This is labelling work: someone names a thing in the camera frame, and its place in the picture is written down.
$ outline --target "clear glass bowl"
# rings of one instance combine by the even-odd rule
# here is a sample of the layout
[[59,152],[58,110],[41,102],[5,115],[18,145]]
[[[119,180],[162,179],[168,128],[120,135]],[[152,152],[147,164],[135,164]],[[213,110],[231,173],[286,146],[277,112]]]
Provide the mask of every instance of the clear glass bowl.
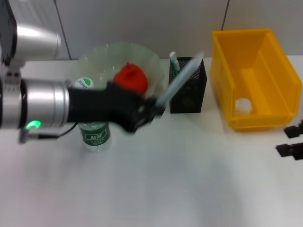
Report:
[[127,63],[139,66],[145,73],[148,80],[145,96],[159,96],[163,92],[164,71],[159,56],[144,46],[125,42],[97,47],[83,55],[78,60],[73,80],[88,77],[94,81],[96,89],[104,89]]

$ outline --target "white wall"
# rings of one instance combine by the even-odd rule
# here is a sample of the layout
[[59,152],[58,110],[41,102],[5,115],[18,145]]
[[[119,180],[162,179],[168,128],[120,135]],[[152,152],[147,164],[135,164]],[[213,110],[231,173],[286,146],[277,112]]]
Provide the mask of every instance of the white wall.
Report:
[[303,55],[303,0],[231,0],[224,30],[268,27],[283,50]]
[[[59,59],[68,59],[53,0],[9,0],[17,21],[57,30]],[[212,54],[228,0],[57,0],[71,58],[117,41],[143,44],[160,57],[171,51]],[[224,30],[272,28],[286,54],[303,54],[303,0],[231,0]]]
[[71,57],[92,48],[128,41],[168,58],[212,53],[212,31],[220,30],[227,0],[58,0]]

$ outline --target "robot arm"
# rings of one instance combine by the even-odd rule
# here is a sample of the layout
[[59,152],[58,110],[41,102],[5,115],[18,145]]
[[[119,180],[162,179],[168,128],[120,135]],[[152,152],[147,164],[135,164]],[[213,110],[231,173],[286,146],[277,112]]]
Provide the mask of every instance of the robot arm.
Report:
[[111,121],[136,132],[164,112],[156,99],[143,99],[112,83],[105,90],[79,90],[66,82],[22,79],[25,62],[54,58],[61,40],[46,29],[17,24],[8,0],[0,0],[0,44],[1,128],[24,129],[35,121],[45,128]]

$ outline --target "green bottle label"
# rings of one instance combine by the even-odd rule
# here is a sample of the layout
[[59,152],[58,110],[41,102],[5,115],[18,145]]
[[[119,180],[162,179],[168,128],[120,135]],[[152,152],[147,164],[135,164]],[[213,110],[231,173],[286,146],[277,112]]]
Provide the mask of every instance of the green bottle label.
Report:
[[83,141],[91,146],[99,146],[104,144],[110,137],[108,122],[97,130],[90,131],[80,128],[80,131]]

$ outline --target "green indicator light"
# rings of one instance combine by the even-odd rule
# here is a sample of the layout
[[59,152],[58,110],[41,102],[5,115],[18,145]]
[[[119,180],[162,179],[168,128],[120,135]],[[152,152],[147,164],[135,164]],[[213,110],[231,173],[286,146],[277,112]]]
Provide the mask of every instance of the green indicator light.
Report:
[[28,125],[26,126],[26,129],[29,130],[29,129],[37,129],[39,128],[41,125],[41,122],[39,121],[32,121],[30,123],[28,123]]

